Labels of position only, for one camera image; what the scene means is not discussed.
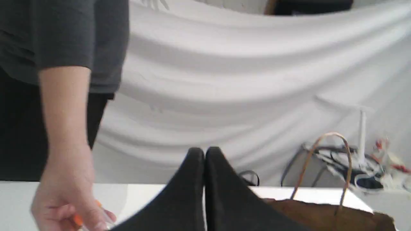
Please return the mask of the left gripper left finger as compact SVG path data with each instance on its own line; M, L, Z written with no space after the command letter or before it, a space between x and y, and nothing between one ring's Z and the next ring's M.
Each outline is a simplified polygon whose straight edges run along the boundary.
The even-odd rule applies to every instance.
M201 148L192 147L164 189L113 231L204 231L204 166Z

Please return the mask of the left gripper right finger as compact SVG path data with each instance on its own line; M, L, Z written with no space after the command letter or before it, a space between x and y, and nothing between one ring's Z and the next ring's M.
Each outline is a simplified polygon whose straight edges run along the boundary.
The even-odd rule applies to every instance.
M219 147L205 156L205 208L209 231L307 230L253 193Z

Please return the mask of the person's bare forearm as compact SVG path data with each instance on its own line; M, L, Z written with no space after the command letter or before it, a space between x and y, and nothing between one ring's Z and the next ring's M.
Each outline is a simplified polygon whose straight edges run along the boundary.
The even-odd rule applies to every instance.
M91 172L87 135L87 102L91 71L86 67L53 67L39 72L49 164L69 172Z

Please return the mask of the person's hand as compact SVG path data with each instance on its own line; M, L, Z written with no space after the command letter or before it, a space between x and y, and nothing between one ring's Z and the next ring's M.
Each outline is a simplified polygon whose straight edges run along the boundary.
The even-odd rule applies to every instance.
M45 165L31 212L40 231L77 231L79 216L89 231L108 230L107 222L117 217L98 205L94 194L94 167L91 172L69 172L65 167Z

